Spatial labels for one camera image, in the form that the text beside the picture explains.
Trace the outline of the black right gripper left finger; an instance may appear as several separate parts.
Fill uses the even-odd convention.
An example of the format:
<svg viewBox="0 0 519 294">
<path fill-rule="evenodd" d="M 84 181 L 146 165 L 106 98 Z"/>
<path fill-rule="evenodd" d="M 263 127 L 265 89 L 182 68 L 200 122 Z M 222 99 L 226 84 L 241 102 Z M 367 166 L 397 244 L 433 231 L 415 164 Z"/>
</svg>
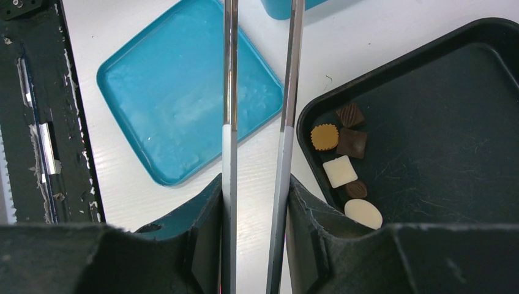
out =
<svg viewBox="0 0 519 294">
<path fill-rule="evenodd" d="M 222 178 L 133 233 L 3 225 L 2 293 L 218 293 Z"/>
</svg>

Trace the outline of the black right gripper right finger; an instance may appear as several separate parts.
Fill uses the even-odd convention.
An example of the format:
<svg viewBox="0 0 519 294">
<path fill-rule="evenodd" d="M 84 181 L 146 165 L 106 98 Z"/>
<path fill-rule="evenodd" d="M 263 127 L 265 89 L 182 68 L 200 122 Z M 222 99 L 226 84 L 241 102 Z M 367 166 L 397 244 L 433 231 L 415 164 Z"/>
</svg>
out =
<svg viewBox="0 0 519 294">
<path fill-rule="evenodd" d="M 293 293 L 517 293 L 518 225 L 388 224 L 372 230 L 290 179 Z"/>
</svg>

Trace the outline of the teal tin lid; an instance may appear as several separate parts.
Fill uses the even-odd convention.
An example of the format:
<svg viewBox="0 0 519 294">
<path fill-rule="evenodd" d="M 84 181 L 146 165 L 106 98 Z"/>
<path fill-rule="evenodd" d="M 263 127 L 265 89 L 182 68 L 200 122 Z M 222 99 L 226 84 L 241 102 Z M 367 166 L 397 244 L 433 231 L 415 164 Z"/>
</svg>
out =
<svg viewBox="0 0 519 294">
<path fill-rule="evenodd" d="M 223 5 L 180 1 L 97 71 L 97 84 L 151 178 L 176 186 L 222 151 Z"/>
</svg>

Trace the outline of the steel tongs with white handle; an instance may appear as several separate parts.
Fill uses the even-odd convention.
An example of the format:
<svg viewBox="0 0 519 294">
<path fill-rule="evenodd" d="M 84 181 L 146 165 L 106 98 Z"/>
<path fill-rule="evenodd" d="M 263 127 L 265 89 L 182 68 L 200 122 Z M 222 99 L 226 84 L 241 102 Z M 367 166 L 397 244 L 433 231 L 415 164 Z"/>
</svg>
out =
<svg viewBox="0 0 519 294">
<path fill-rule="evenodd" d="M 305 1 L 291 3 L 282 121 L 277 156 L 274 208 L 269 247 L 267 293 L 279 293 L 282 279 L 294 125 L 301 60 Z M 222 127 L 222 293 L 236 292 L 237 242 L 237 45 L 238 2 L 224 2 L 223 127 Z"/>
</svg>

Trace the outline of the teal chocolate tin box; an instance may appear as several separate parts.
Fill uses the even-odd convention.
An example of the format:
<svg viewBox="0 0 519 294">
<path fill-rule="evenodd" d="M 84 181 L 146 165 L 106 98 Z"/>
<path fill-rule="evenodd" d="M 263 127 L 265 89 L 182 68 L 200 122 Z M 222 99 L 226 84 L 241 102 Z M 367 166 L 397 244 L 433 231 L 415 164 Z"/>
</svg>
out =
<svg viewBox="0 0 519 294">
<path fill-rule="evenodd" d="M 305 0 L 305 10 L 318 6 L 326 0 Z M 261 0 L 267 14 L 275 20 L 286 20 L 291 16 L 292 0 Z"/>
</svg>

